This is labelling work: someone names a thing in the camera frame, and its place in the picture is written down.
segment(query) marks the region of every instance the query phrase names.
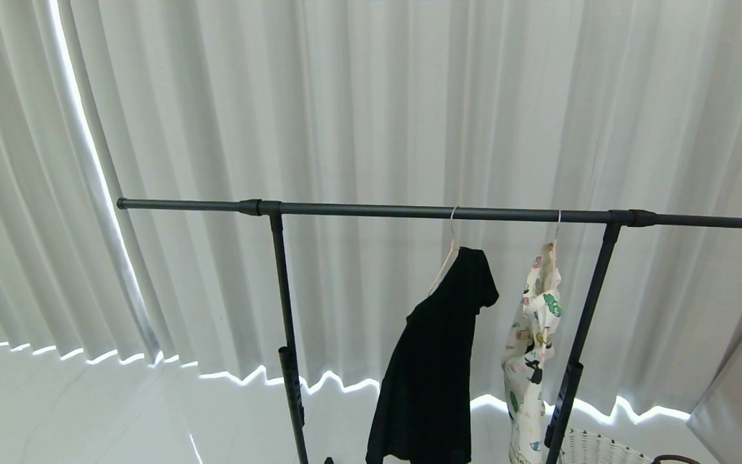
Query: hanging clothes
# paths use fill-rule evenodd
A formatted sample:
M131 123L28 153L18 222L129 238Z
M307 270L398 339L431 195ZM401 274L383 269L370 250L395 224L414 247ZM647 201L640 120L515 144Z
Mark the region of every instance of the hanging clothes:
M368 464L389 454L412 463L471 461L474 323L498 296L485 253L460 247L437 290L406 318L380 385Z
M554 256L554 243L548 243L534 260L500 363L512 426L511 464L542 462L542 417L545 415L542 373L544 362L554 355L549 340L562 314L557 291L560 273Z

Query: garment rack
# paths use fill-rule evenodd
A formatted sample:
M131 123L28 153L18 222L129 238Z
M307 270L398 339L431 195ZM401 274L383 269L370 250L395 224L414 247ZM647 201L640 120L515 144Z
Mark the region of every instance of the garment rack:
M546 429L544 443L549 449L547 464L557 464L563 437L566 435L571 409L574 406L577 387L583 373L580 355L586 335L589 334L592 316L595 313L600 289L609 270L614 245L620 229L647 226L695 226L742 229L742 218L701 217L701 215L663 215L642 209L610 209L610 211L568 211L568 209L506 209L506 208L450 208L449 206L383 206L348 205L336 203L285 203L277 200L242 200L241 202L195 202L194 200L116 200L120 209L177 209L177 211L229 211L246 215L267 215L271 220L274 237L276 273L280 283L280 303L285 326L285 346L280 347L280 366L288 398L291 425L301 464L309 464L305 447L303 426L305 414L300 391L300 370L297 363L297 345L294 338L294 320L291 315L291 297L288 282L288 266L285 261L285 239L283 238L282 215L335 215L335 217L401 217L454 220L517 220L532 222L573 222L606 224L603 244L597 256L595 271L586 294L580 323L577 325L574 344L571 346L566 372L551 422ZM326 464L333 464L332 458Z

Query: basket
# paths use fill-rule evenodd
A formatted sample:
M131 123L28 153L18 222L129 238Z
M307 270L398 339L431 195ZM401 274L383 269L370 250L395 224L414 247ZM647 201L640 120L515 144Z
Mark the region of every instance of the basket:
M700 464L684 456L664 454L648 458L615 440L585 430L569 430L560 449L563 464L658 464L660 462L686 462Z

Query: curtain fold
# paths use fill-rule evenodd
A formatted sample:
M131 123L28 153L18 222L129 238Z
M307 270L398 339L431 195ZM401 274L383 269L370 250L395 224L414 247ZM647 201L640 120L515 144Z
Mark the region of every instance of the curtain fold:
M14 289L0 291L0 338L81 342L97 355L144 346L204 373L243 378L265 365L279 376L268 220L116 211L126 249L116 255L98 196L64 175L88 167L70 156L58 81L41 79L55 71L26 64L50 61L53 45L3 19L20 8L30 9L0 3L0 262L13 262L0 288ZM59 15L114 200L742 215L742 3L59 0ZM486 251L503 294L479 316L471 370L472 396L501 398L513 295L554 225L454 227L460 244ZM550 403L602 235L560 227L566 310ZM285 217L285 238L301 375L380 379L441 266L447 221ZM28 309L6 313L21 295ZM606 413L617 394L637 412L691 411L741 324L742 231L626 229L579 397Z
M0 1L0 342L153 355L117 278L98 165L82 164L53 27L51 3Z

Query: black dress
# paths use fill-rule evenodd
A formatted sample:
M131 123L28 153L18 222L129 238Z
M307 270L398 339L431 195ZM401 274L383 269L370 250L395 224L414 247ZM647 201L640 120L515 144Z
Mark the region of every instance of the black dress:
M406 318L380 386L368 464L389 454L420 464L471 462L474 323L498 296L485 253L460 247L437 290Z

